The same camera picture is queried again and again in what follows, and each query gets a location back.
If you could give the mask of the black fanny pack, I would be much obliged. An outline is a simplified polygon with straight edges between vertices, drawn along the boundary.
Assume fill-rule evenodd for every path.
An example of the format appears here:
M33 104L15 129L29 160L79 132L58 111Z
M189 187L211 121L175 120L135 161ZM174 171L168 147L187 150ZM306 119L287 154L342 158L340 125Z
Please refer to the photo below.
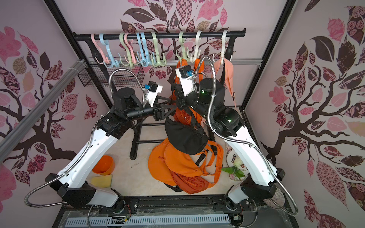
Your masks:
M172 146L188 155L200 153L208 143L208 136L196 120L193 111L186 108L185 112L191 117L188 125L166 118L164 127Z

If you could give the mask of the pink fanny pack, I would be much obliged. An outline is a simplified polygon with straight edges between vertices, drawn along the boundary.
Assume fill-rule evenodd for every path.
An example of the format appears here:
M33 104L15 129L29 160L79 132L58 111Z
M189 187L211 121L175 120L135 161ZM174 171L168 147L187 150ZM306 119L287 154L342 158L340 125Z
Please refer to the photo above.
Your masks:
M224 73L225 73L225 81L227 88L229 89L230 95L232 97L234 106L236 105L235 101L235 92L234 92L234 84L233 84L233 76L234 76L234 67L233 64L226 58L223 58L223 65L225 67Z

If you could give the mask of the orange bag bottom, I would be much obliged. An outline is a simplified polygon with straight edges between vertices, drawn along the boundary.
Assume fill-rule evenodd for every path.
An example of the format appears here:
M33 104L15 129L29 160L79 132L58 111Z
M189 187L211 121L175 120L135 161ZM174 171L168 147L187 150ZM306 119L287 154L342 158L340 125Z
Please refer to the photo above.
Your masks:
M168 139L156 146L148 160L148 169L151 176L164 183L175 192L183 192L173 181L171 172L186 177L200 176L213 187L219 180L222 163L223 148L213 141L208 141L205 148L198 153L197 161L192 157L175 149Z

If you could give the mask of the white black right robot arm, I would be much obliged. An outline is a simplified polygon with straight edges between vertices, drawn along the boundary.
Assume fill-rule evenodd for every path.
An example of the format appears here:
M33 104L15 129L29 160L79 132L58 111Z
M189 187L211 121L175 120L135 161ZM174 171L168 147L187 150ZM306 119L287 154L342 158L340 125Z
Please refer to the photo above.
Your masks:
M236 206L243 200L267 200L280 208L274 196L285 173L277 169L262 154L252 139L241 116L224 104L225 87L217 80L205 78L199 91L188 79L171 86L179 108L194 110L201 115L217 136L222 138L238 155L249 171L241 184L231 187L226 193L229 206Z

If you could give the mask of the green hook middle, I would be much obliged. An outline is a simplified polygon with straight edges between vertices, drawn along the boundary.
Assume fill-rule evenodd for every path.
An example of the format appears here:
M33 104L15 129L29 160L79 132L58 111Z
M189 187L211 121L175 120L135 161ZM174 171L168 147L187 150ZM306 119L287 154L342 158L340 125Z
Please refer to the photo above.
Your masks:
M151 59L152 65L154 67L164 67L164 66L166 66L165 55L164 54L162 56L160 55L160 52L158 49L158 39L157 39L156 33L151 32L151 35L152 35L154 48L155 48L155 52L152 54L152 59Z

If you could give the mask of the green hook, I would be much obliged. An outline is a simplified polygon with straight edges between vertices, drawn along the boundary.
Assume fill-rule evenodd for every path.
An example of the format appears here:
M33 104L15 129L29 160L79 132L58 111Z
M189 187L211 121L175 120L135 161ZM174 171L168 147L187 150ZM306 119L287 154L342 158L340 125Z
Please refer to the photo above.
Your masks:
M155 52L152 54L152 59L151 59L152 65L154 67L164 67L164 66L166 66L165 55L164 54L162 56L160 55L160 52L158 49L158 39L157 39L156 33L151 32L151 35L152 35L154 48L155 48Z
M123 65L123 66L128 66L128 67L133 67L134 64L132 62L132 55L130 53L130 49L127 47L125 41L124 41L124 35L125 33L122 32L119 34L119 41L120 41L120 44L122 45L122 47L125 49L126 51L126 54L127 56L125 56L125 63L122 61L122 57L121 55L119 54L119 60L120 60L120 64Z
M180 44L180 48L181 48L181 55L178 54L178 51L175 52L176 57L178 58L178 61L181 63L182 60L188 60L188 56L186 53L186 47L184 45L184 38L183 38L183 31L180 31L179 36L178 36L178 41Z

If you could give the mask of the green hook left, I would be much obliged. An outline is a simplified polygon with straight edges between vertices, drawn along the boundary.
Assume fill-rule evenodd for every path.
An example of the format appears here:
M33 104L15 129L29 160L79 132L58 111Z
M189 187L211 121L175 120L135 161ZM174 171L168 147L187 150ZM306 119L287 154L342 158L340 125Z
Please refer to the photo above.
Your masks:
M120 44L122 45L122 47L125 49L126 51L126 54L127 56L125 56L125 63L122 61L122 57L121 55L119 54L119 60L120 60L120 64L123 65L123 66L128 66L128 67L133 67L134 64L132 62L132 55L130 53L130 49L127 47L125 41L124 41L124 35L125 33L122 32L119 34L119 41L120 41Z

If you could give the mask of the green hook right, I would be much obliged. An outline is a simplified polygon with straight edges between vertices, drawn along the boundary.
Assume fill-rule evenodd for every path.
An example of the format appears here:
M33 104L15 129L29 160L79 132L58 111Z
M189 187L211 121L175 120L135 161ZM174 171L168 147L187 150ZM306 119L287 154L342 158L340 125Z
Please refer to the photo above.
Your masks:
M182 60L188 60L188 56L186 53L186 47L184 45L184 38L183 38L183 31L180 31L179 36L178 36L178 41L180 44L180 48L181 48L181 55L178 54L178 51L175 52L176 57L178 58L178 61L181 63Z

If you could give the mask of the blue hook left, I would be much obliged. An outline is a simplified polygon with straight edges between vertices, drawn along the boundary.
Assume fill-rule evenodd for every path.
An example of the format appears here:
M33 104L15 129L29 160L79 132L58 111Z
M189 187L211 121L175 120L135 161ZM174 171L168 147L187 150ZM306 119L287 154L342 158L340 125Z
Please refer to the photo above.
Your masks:
M114 59L114 56L111 52L111 49L110 49L110 44L109 44L109 41L107 39L104 39L104 34L100 34L99 35L99 40L101 42L102 45L105 46L106 48L106 51L107 51L107 56L108 56L108 59L109 59L109 66L106 62L103 62L104 66L106 68L113 68L113 67L119 67L120 64L117 60Z

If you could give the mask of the silver flexible conduit right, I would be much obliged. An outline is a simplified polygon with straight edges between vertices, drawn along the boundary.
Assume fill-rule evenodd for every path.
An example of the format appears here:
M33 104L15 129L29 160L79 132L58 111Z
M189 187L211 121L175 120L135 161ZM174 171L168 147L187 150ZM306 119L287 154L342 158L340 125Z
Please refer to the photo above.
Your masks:
M202 57L198 69L200 69L202 63L207 61L211 66L213 73L213 81L212 81L212 93L211 99L208 106L208 111L206 115L206 121L208 122L208 126L212 129L212 131L220 138L224 139L224 141L228 142L229 145L235 150L241 160L245 163L246 167L249 169L251 179L254 182L254 186L259 186L264 190L268 190L269 187L275 186L277 183L283 190L284 193L287 194L288 198L292 202L294 206L294 211L290 212L285 208L280 207L282 211L291 216L298 215L298 206L294 201L294 198L291 196L289 191L284 187L284 185L280 182L277 177L276 168L266 159L266 157L262 154L261 150L258 148L254 140L252 139L248 129L246 126L241 126L238 131L231 136L223 136L218 133L218 128L213 126L213 103L216 97L216 72L214 69L213 60L208 57Z

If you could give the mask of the silver flexible conduit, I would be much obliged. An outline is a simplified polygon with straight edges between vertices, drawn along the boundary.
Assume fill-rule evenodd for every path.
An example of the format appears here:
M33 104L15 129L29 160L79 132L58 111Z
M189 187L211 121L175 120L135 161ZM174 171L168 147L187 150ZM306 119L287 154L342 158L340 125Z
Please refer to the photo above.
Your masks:
M224 141L228 142L229 145L235 150L241 160L245 163L246 167L249 169L251 179L254 182L254 186L259 186L264 190L268 190L269 187L275 186L277 183L283 190L284 193L287 194L288 198L292 202L294 206L294 211L290 212L285 208L280 207L282 211L291 216L298 215L298 206L294 201L294 198L291 196L289 191L284 187L284 185L280 182L277 177L276 168L266 159L266 157L262 154L261 150L258 148L254 140L252 139L248 129L246 126L241 126L238 131L231 136L223 136L218 133L218 128L213 126L213 103L216 97L216 72L214 69L213 60L208 57L202 57L198 69L200 69L202 63L207 61L211 66L213 73L213 81L212 81L212 93L211 99L208 106L208 111L206 115L206 121L208 122L208 126L212 129L212 131L220 138L224 139Z
M79 166L80 162L85 161L86 163L88 163L91 158L86 158L84 159L85 155L87 155L88 150L91 148L92 146L92 142L93 142L93 138L94 138L94 133L95 130L98 126L98 124L101 124L101 121L103 120L103 118L105 118L107 115L109 115L109 112L105 115L105 116L101 116L101 118L94 124L91 134L90 134L90 138L89 141L87 142L87 144L85 145L85 148L82 152L79 152L77 154L77 156L63 169L59 172L59 174L56 175L56 177L52 180L50 180L49 182L46 182L45 184L35 188L34 190L32 190L30 193L28 193L25 198L24 198L24 203L29 206L29 207L33 207L33 208L45 208L45 207L51 207L51 206L57 206L57 205L70 205L69 202L67 201L62 201L62 202L57 202L57 203L51 203L51 204L34 204L29 202L29 198L32 194L34 194L35 192L39 191L40 189L43 189L44 187L57 182L58 180L62 179L63 177L67 177L67 175L69 173L76 173L77 172L77 167Z

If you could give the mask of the white patterned plate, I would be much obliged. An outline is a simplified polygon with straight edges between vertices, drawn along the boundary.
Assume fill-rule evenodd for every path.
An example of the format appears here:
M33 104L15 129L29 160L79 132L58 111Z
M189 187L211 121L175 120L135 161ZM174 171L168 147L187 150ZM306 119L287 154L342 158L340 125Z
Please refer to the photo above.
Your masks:
M240 171L243 171L245 168L241 158L233 149L228 150L226 155L226 163L228 167L235 167Z

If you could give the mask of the dark grey clothes rack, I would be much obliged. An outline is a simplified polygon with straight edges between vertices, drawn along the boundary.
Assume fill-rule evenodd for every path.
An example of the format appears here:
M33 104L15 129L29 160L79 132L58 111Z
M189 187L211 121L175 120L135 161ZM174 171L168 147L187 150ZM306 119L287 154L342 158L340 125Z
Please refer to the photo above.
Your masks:
M218 31L218 32L203 32L201 33L200 38L218 38L218 37L222 37L223 31L227 30L227 29L221 29L222 31ZM77 42L85 42L88 45L88 48L90 49L91 55L93 57L93 59L96 57L98 60L102 59L101 55L99 54L99 52L97 51L95 45L93 44L91 37L91 34L76 34L75 32L72 32L71 34L71 41L73 41L75 43L75 45L77 46L77 48L75 47L75 53L78 55L78 57L80 57L81 59L85 60L86 62L86 68L88 68L91 64L91 62L88 60L89 58L87 58L84 54L84 52L81 50L81 47L79 46L79 44L77 44ZM190 33L185 33L185 35L183 35L183 38L193 38L195 37L196 32L190 32ZM233 51L234 51L234 44L235 44L235 40L237 38L244 38L246 35L246 28L244 28L243 30L233 30L233 31L228 31L227 33L227 37L229 38L229 44L228 47L225 52L225 57L226 58L230 58L233 55ZM179 33L157 33L157 39L161 40L161 39L177 39L179 36ZM94 36L96 40L99 40L99 35L95 35ZM106 37L105 39L107 40L118 40L119 39L119 35L118 34L106 34L104 35L104 37ZM147 39L152 39L152 35L151 32L147 32L145 33L145 37ZM128 40L135 40L136 34L132 33L130 38L127 38ZM107 78L107 80L109 79L109 76L107 75L107 69L105 66L99 65L100 69L103 71L105 77ZM98 89L98 92L100 93L100 95L102 96L104 102L106 103L106 105L111 108L112 107L112 101L109 97L109 95L106 93L105 89L103 86L96 86L96 88ZM138 151L138 146L139 144L146 144L146 143L161 143L163 140L140 140L140 135L141 135L141 129L144 126L161 126L163 125L162 123L143 123L142 121L138 121L137 123L140 123L139 126L137 126L134 130L134 138L132 141L132 147L131 147L131 151L130 151L130 159L131 160L135 160L137 158L137 151ZM215 140L215 137L213 135L213 132L211 130L208 130L208 137L210 140Z

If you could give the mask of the yellow sponge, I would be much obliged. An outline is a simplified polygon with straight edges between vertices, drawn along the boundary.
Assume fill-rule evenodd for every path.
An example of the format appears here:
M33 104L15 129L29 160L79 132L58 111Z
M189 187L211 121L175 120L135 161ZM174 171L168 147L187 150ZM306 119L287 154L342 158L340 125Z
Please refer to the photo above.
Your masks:
M103 175L98 177L93 177L90 183L99 188L109 188L112 185L113 175Z

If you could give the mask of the aluminium rail left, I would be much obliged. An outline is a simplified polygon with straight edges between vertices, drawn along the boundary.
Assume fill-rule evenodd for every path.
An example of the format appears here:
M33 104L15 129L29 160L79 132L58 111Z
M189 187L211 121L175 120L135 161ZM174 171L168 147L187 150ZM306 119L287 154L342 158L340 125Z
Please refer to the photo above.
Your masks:
M86 67L86 62L80 59L69 68L65 75L46 93L46 95L36 103L35 107L20 121L19 125L12 130L1 142L1 162L3 162L14 148L20 143L32 126L41 118L66 86Z

